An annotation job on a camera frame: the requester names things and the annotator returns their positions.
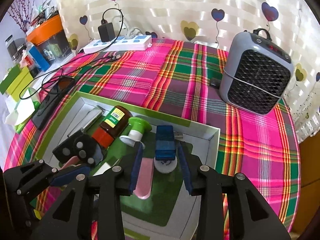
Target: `fan heater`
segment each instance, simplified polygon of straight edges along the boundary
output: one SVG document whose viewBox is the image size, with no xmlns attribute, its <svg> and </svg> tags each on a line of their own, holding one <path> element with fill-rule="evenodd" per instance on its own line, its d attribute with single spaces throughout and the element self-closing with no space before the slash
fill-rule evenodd
<svg viewBox="0 0 320 240">
<path fill-rule="evenodd" d="M 260 31 L 265 31 L 266 39 Z M 224 67 L 220 96 L 244 111 L 267 114 L 280 100 L 293 71 L 290 56 L 272 42 L 267 30 L 238 33 Z"/>
</svg>

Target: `brown jar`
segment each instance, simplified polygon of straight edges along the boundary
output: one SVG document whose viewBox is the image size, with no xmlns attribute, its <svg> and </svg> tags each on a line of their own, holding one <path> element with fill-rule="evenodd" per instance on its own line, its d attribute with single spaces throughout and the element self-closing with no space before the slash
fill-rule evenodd
<svg viewBox="0 0 320 240">
<path fill-rule="evenodd" d="M 132 114 L 122 106 L 115 106 L 92 135 L 101 146 L 108 148 L 128 125 Z"/>
</svg>

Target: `curtain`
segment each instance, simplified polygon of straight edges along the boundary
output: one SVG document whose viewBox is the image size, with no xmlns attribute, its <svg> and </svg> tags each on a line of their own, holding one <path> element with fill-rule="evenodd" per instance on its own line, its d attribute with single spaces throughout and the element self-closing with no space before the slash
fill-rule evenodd
<svg viewBox="0 0 320 240">
<path fill-rule="evenodd" d="M 304 0 L 56 0 L 70 44 L 77 49 L 99 39 L 102 13 L 119 7 L 124 28 L 138 27 L 157 37 L 197 42 L 229 50 L 244 30 L 269 29 L 278 46 L 292 57 L 295 75 L 284 98 L 291 109 L 299 142 L 320 129 L 319 24 Z M 266 12 L 278 12 L 274 21 Z M 117 34 L 120 16 L 105 15 Z"/>
</svg>

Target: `barcode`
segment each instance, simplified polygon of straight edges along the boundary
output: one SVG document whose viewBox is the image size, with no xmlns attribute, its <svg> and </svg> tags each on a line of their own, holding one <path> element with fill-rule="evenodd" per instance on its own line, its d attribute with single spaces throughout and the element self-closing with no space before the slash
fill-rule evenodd
<svg viewBox="0 0 320 240">
<path fill-rule="evenodd" d="M 112 113 L 111 115 L 114 116 L 115 118 L 119 118 L 120 117 L 119 114 L 116 114 L 116 113 Z"/>
</svg>

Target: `black power adapter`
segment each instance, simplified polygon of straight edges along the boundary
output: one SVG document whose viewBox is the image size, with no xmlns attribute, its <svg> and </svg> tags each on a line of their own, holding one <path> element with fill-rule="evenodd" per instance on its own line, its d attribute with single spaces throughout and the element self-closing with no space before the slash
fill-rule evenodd
<svg viewBox="0 0 320 240">
<path fill-rule="evenodd" d="M 112 23 L 107 23 L 106 20 L 101 20 L 101 25 L 98 27 L 98 32 L 102 42 L 112 41 L 115 37 L 115 30 Z"/>
</svg>

